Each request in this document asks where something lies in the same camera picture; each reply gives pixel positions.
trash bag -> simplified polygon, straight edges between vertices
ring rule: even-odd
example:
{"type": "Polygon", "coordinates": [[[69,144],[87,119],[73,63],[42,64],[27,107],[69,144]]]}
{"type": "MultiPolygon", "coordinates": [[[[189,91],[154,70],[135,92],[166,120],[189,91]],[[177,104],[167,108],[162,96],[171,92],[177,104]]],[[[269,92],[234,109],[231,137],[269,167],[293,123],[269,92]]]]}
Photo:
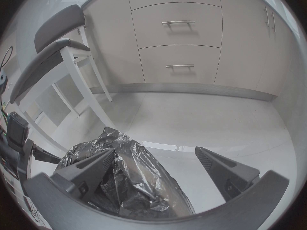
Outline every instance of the trash bag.
{"type": "Polygon", "coordinates": [[[71,148],[56,170],[114,148],[114,161],[88,204],[129,218],[172,218],[195,214],[174,178],[140,143],[106,127],[97,140],[71,148]]]}

chair backrest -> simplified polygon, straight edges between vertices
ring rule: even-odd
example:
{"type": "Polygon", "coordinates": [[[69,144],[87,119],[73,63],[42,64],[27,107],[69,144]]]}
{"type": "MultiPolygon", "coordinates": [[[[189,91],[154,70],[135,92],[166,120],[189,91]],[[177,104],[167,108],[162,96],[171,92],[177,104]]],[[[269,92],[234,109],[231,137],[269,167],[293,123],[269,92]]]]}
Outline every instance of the chair backrest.
{"type": "Polygon", "coordinates": [[[83,10],[78,4],[59,11],[48,19],[35,34],[36,52],[39,53],[55,40],[82,25],[85,25],[85,18],[83,10]]]}

black plastic bag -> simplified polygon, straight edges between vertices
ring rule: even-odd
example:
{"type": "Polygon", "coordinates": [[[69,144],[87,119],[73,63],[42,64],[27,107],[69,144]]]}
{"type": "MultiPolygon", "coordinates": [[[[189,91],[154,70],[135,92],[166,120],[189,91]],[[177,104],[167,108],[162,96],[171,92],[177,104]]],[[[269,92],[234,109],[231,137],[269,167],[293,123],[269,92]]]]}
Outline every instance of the black plastic bag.
{"type": "Polygon", "coordinates": [[[172,218],[195,214],[189,199],[163,166],[140,143],[106,127],[97,140],[75,145],[56,170],[114,148],[114,162],[88,202],[130,218],[172,218]]]}

metal handle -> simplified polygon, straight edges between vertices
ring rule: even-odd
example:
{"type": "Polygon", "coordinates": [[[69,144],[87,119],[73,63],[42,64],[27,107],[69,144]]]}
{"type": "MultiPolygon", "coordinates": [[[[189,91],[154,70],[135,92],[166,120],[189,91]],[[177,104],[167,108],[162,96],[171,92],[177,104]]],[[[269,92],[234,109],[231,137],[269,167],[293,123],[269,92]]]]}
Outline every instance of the metal handle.
{"type": "Polygon", "coordinates": [[[170,66],[166,66],[167,68],[169,67],[194,67],[194,65],[170,65],[170,66]]]}
{"type": "Polygon", "coordinates": [[[270,27],[269,14],[268,14],[267,6],[266,6],[265,11],[267,12],[267,17],[268,17],[268,27],[270,27]]]}
{"type": "Polygon", "coordinates": [[[194,24],[195,21],[166,21],[166,22],[162,22],[162,25],[167,25],[167,24],[179,24],[179,23],[194,24]]]}
{"type": "Polygon", "coordinates": [[[274,29],[274,32],[276,32],[276,25],[275,25],[275,17],[274,17],[274,12],[272,12],[272,17],[273,17],[273,20],[274,20],[274,27],[273,27],[273,29],[274,29]]]}

crumpled plastic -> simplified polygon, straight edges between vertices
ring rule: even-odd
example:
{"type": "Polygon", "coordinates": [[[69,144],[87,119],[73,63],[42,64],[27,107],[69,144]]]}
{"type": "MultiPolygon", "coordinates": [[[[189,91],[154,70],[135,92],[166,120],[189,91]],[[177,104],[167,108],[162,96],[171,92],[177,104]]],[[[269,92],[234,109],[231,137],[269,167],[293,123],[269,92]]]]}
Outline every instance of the crumpled plastic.
{"type": "Polygon", "coordinates": [[[107,148],[114,161],[88,204],[95,209],[129,218],[173,218],[195,214],[174,178],[140,143],[106,127],[97,140],[72,147],[56,170],[107,148]]]}

